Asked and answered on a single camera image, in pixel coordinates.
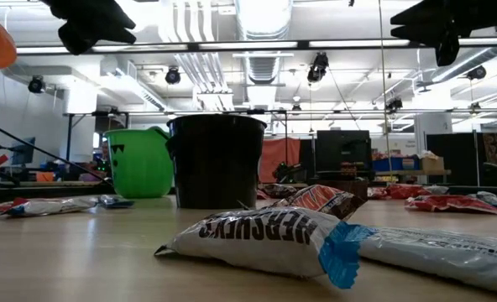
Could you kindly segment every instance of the green plastic bucket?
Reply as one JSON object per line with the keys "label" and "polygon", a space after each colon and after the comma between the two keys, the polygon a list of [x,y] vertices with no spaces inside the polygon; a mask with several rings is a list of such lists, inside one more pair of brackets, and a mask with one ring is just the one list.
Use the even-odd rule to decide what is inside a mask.
{"label": "green plastic bucket", "polygon": [[105,133],[111,159],[112,181],[125,198],[156,198],[172,186],[174,168],[165,143],[170,137],[160,128],[114,130]]}

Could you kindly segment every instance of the ceiling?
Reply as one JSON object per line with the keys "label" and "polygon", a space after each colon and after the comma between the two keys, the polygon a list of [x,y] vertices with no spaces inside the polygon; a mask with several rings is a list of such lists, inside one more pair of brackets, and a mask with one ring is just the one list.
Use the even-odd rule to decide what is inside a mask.
{"label": "ceiling", "polygon": [[[126,9],[129,17],[136,21],[140,30],[135,33],[138,43],[161,43],[158,34],[157,2],[131,3],[131,0],[118,0]],[[418,3],[416,0],[382,0],[381,15],[376,0],[357,0],[352,8],[348,1],[295,0],[292,9],[288,39],[379,39],[392,38],[390,36],[390,17]],[[219,41],[238,39],[238,28],[233,1],[212,1],[212,28],[215,38]],[[17,46],[27,45],[59,45],[57,29],[62,21],[50,15],[49,9],[42,3],[25,3],[20,1],[0,1],[0,23],[5,25],[13,36]],[[493,29],[482,29],[473,32],[475,37],[494,37]],[[477,49],[462,48],[460,55]],[[309,89],[306,72],[313,61],[314,51],[292,51],[291,57],[281,59],[280,73],[276,84],[275,108],[291,109],[294,96],[300,98],[299,103],[303,109],[344,109],[345,99],[350,109],[372,109],[375,105],[382,107],[382,93],[389,88],[396,87],[394,96],[400,96],[404,107],[409,108],[436,108],[436,107],[467,107],[471,103],[471,89],[473,85],[472,100],[482,97],[496,96],[497,94],[497,58],[483,64],[487,70],[487,77],[481,81],[469,82],[467,79],[454,78],[443,84],[430,86],[430,97],[419,97],[420,87],[413,84],[425,80],[436,68],[433,49],[380,49],[365,50],[331,50],[327,51],[329,69],[318,89]],[[247,78],[243,70],[241,59],[233,58],[233,53],[221,52],[218,54],[223,73],[227,79],[228,87],[233,92],[233,105],[249,106],[246,93]],[[69,55],[57,56],[28,56],[18,60],[20,65],[67,65],[85,73],[87,66],[96,65],[103,58],[102,55]],[[190,110],[193,106],[193,87],[185,73],[181,74],[181,82],[177,85],[168,85],[165,82],[165,72],[168,66],[177,65],[173,54],[146,54],[146,55],[117,55],[121,61],[130,60],[138,69],[139,80],[148,84],[153,93],[160,96],[165,104],[173,110]],[[150,72],[157,73],[154,78]],[[91,78],[99,75],[88,75]],[[122,99],[113,99],[112,92],[117,93],[117,87],[103,85],[104,90],[110,92],[103,94],[100,104],[130,107],[142,104],[144,101],[135,95],[122,94]],[[440,94],[433,91],[445,91],[442,96],[444,102],[437,99]],[[497,99],[487,107],[497,108]],[[350,116],[312,116],[314,120],[347,118]],[[291,119],[309,119],[308,116],[291,117]],[[363,115],[360,119],[366,124],[381,124],[381,117]],[[412,116],[401,118],[397,123],[407,124]],[[469,115],[455,115],[456,122],[469,118]],[[157,119],[141,117],[136,121],[153,123]],[[477,117],[474,122],[497,122],[497,114]],[[322,127],[328,127],[329,122],[319,122]]]}

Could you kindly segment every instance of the wooden table surface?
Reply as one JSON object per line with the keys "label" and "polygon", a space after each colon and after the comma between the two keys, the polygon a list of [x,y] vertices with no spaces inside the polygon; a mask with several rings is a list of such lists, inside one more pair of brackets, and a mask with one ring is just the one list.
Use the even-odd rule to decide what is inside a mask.
{"label": "wooden table surface", "polygon": [[[153,256],[161,243],[210,213],[176,210],[169,197],[127,210],[0,217],[0,302],[497,301],[497,294],[482,289],[368,261],[353,288],[340,290],[327,276],[299,280]],[[497,216],[409,212],[402,201],[369,201],[351,222],[497,237]]]}

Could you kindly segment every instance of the ceiling duct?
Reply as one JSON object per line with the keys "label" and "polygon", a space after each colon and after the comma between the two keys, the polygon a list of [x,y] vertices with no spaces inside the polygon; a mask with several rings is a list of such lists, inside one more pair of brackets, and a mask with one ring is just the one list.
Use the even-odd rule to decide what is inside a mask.
{"label": "ceiling duct", "polygon": [[466,54],[459,56],[452,65],[440,67],[433,71],[432,81],[435,84],[451,80],[496,57],[497,47],[472,49]]}
{"label": "ceiling duct", "polygon": [[[290,28],[293,0],[235,0],[238,32],[242,40],[285,39]],[[271,84],[278,75],[277,52],[259,52],[269,57],[247,58],[245,66],[254,84]]]}

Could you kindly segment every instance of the black bucket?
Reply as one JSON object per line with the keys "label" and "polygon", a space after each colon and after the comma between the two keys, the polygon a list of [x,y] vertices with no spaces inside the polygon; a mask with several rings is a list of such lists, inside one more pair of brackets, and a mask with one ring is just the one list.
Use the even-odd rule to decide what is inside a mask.
{"label": "black bucket", "polygon": [[265,123],[237,115],[194,115],[167,123],[178,207],[255,206]]}

